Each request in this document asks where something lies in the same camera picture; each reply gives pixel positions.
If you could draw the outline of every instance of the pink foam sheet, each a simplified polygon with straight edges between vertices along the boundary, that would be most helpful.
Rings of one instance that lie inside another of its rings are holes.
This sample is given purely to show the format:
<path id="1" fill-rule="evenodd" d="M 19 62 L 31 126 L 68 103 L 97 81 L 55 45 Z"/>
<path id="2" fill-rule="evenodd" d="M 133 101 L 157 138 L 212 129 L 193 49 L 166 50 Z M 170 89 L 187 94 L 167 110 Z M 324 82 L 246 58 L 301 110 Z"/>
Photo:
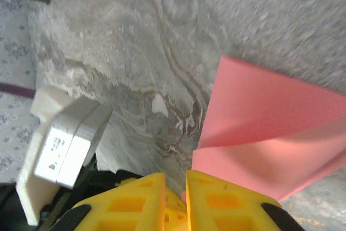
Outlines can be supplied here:
<path id="1" fill-rule="evenodd" d="M 192 169 L 282 200 L 346 166 L 346 96 L 222 57 Z"/>

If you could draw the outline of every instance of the marble surface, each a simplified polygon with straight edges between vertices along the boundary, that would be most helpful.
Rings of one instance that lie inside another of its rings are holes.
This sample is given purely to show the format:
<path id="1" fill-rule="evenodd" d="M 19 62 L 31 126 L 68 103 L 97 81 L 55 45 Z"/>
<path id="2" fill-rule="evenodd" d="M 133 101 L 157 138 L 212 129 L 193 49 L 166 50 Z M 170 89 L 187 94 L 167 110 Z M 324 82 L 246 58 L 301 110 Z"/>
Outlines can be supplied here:
<path id="1" fill-rule="evenodd" d="M 25 3 L 0 0 L 0 82 L 35 89 Z M 15 182 L 38 119 L 31 100 L 0 93 L 0 183 Z"/>
<path id="2" fill-rule="evenodd" d="M 97 151 L 99 167 L 163 171 L 180 192 L 221 54 L 346 94 L 345 6 L 346 0 L 30 3 L 37 86 L 53 84 L 112 106 Z M 337 178 L 346 180 L 344 171 L 319 189 L 328 190 Z M 296 217 L 307 230 L 317 230 L 312 224 L 323 214 L 334 221 L 335 210 L 339 226 L 318 228 L 341 230 L 346 203 L 332 203 L 333 194 L 327 194 L 332 202 L 322 208 L 310 201 L 328 201 L 316 187 L 292 197 L 287 208 L 298 208 Z M 340 194 L 345 189 L 333 188 Z M 316 206 L 323 213 L 314 212 Z"/>

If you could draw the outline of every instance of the black rubber pad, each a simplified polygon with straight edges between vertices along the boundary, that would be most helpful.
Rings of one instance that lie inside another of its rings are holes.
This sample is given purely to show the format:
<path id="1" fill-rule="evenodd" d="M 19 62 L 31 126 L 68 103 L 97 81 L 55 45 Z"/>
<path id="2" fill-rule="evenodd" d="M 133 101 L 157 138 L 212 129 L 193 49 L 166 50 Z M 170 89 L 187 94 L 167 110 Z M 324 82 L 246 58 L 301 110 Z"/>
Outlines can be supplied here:
<path id="1" fill-rule="evenodd" d="M 281 231 L 304 231 L 286 210 L 269 203 L 263 203 L 261 206 Z"/>
<path id="2" fill-rule="evenodd" d="M 91 210 L 91 205 L 84 204 L 79 207 L 67 211 L 61 219 L 59 219 L 49 231 L 73 231 L 82 222 L 88 212 Z"/>

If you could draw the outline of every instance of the purple stripe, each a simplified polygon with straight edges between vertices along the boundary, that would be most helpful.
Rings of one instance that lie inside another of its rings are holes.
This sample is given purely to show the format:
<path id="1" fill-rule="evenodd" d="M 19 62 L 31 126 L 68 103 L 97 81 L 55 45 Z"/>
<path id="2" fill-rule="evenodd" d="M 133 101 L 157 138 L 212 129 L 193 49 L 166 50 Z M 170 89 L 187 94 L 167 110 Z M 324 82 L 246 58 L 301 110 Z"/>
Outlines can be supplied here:
<path id="1" fill-rule="evenodd" d="M 0 82 L 0 92 L 27 97 L 27 98 L 34 98 L 36 91 L 33 89 L 28 89 L 28 88 L 24 88 L 24 87 L 12 85 L 12 84 L 6 84 L 6 83 Z"/>

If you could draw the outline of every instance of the white foam block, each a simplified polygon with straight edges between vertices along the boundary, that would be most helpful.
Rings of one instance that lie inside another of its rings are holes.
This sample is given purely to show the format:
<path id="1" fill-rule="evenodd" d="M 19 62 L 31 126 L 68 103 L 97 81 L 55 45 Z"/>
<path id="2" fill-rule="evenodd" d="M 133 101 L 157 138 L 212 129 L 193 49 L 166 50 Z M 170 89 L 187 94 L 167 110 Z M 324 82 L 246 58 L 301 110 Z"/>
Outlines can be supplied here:
<path id="1" fill-rule="evenodd" d="M 36 91 L 30 112 L 43 123 L 67 107 L 73 100 L 64 90 L 46 86 Z"/>
<path id="2" fill-rule="evenodd" d="M 59 185 L 35 176 L 34 169 L 50 127 L 50 120 L 54 114 L 72 101 L 73 98 L 69 97 L 65 91 L 53 86 L 46 86 L 36 91 L 31 113 L 37 116 L 43 124 L 36 129 L 32 136 L 16 184 L 16 190 L 30 226 L 38 226 L 42 207 L 50 204 L 59 190 Z"/>
<path id="3" fill-rule="evenodd" d="M 42 207 L 49 204 L 59 190 L 59 185 L 34 175 L 36 161 L 49 125 L 50 121 L 45 122 L 32 135 L 23 168 L 19 173 L 16 184 L 16 190 L 30 226 L 38 226 L 39 213 Z"/>

